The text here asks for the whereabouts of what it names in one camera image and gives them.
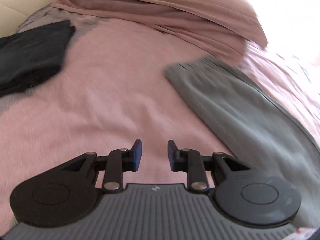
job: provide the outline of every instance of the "folded black clothing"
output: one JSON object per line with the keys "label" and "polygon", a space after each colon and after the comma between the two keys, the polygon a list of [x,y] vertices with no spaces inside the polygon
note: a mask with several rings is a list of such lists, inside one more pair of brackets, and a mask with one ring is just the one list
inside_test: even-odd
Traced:
{"label": "folded black clothing", "polygon": [[23,92],[58,73],[74,32],[70,21],[62,21],[0,38],[0,97]]}

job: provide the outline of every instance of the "metal pin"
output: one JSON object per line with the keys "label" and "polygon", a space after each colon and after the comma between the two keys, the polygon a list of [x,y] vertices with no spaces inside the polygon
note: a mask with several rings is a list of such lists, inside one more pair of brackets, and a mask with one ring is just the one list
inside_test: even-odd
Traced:
{"label": "metal pin", "polygon": [[197,181],[197,182],[192,183],[191,187],[195,190],[204,190],[208,187],[208,185],[204,182]]}
{"label": "metal pin", "polygon": [[105,183],[103,187],[108,190],[116,190],[120,187],[120,185],[117,182],[111,181],[111,182]]}

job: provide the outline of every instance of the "white logo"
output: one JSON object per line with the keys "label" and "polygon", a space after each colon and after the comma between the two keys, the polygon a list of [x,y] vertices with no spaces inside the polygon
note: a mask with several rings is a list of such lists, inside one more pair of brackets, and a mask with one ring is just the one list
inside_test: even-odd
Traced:
{"label": "white logo", "polygon": [[151,188],[153,191],[158,191],[158,190],[161,190],[161,188],[159,186],[154,186]]}

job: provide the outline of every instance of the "clothing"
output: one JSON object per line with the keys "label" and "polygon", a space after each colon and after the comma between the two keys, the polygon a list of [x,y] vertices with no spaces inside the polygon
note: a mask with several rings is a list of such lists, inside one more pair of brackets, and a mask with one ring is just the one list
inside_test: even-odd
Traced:
{"label": "clothing", "polygon": [[58,73],[75,32],[70,21],[0,38],[0,97],[23,92]]}
{"label": "clothing", "polygon": [[165,75],[185,103],[240,160],[298,188],[297,226],[320,225],[320,154],[311,134],[248,76],[214,57]]}

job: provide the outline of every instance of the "gray garment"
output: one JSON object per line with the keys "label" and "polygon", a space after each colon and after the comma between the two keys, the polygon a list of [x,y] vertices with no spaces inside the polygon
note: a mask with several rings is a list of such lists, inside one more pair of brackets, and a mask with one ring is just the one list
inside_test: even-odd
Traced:
{"label": "gray garment", "polygon": [[236,68],[207,57],[165,75],[185,103],[240,160],[295,185],[297,226],[320,226],[320,154],[312,135]]}

